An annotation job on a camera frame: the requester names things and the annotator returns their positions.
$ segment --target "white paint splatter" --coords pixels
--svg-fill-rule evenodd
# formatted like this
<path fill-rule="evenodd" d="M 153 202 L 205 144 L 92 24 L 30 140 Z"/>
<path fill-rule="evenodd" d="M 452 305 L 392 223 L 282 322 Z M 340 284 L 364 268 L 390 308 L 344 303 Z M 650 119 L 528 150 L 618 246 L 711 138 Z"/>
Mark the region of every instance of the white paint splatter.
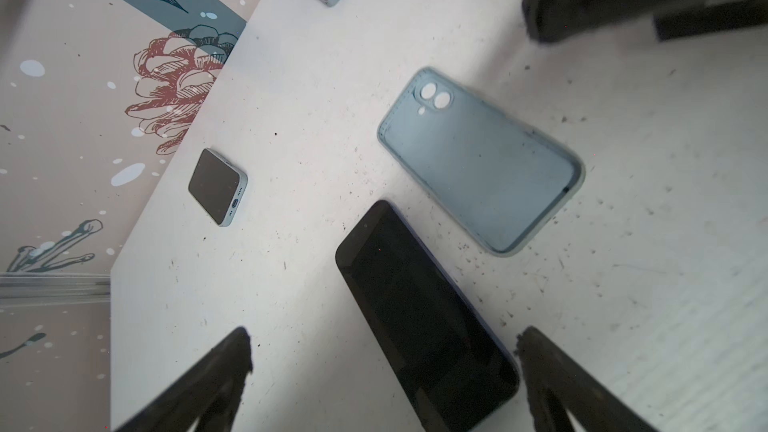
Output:
<path fill-rule="evenodd" d="M 120 187 L 123 184 L 127 184 L 130 181 L 136 179 L 141 175 L 141 173 L 144 171 L 144 168 L 146 166 L 142 163 L 133 164 L 131 166 L 128 166 L 120 172 L 116 173 L 114 177 L 110 180 L 110 183 L 115 187 Z"/>
<path fill-rule="evenodd" d="M 45 75 L 45 67 L 36 60 L 25 60 L 18 68 L 30 77 L 42 77 Z"/>
<path fill-rule="evenodd" d="M 45 251 L 53 247 L 55 244 L 52 242 L 44 242 L 43 244 L 40 244 L 40 247 L 37 247 L 35 250 L 29 253 L 30 257 L 37 257 L 40 254 L 43 254 Z"/>

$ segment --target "white table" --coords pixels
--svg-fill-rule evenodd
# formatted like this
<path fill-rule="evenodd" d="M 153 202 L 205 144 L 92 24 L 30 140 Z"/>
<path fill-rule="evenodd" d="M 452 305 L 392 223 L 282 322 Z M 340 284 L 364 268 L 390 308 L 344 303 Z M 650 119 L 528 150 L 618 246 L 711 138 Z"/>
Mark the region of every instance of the white table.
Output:
<path fill-rule="evenodd" d="M 426 65 L 587 165 L 512 258 L 376 140 Z M 765 430 L 767 73 L 765 29 L 540 47 L 520 0 L 262 0 L 112 270 L 111 426 L 242 324 L 235 430 L 420 430 L 333 259 L 385 197 L 509 349 L 535 325 L 661 430 Z M 228 228 L 187 193 L 205 146 L 250 178 Z M 532 430 L 524 389 L 478 430 Z"/>

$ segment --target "floral wallpaper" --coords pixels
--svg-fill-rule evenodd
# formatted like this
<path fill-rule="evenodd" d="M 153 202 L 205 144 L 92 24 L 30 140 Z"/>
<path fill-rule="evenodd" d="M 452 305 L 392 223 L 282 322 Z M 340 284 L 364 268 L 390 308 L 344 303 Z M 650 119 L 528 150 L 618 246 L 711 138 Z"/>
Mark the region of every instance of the floral wallpaper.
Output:
<path fill-rule="evenodd" d="M 0 286 L 109 273 L 258 1 L 0 0 Z M 0 430 L 106 425 L 108 314 L 0 295 Z"/>

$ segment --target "wallpaper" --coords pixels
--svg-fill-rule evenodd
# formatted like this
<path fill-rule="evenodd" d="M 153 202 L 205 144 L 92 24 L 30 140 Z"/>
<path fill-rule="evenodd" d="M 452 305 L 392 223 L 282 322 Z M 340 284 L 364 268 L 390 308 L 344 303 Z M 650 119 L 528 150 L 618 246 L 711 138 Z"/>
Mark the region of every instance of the wallpaper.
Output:
<path fill-rule="evenodd" d="M 109 273 L 258 1 L 0 0 L 0 430 L 107 426 L 109 304 L 3 281 Z"/>

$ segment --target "red flower illustration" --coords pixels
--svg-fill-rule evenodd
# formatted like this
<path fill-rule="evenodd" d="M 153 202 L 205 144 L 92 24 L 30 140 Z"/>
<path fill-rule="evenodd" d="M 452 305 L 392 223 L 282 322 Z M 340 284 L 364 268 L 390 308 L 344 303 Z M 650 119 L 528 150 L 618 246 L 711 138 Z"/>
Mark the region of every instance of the red flower illustration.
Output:
<path fill-rule="evenodd" d="M 136 93 L 149 100 L 125 113 L 141 119 L 142 132 L 170 138 L 159 155 L 176 152 L 236 42 L 232 34 L 198 25 L 155 39 L 134 56 L 141 77 Z"/>

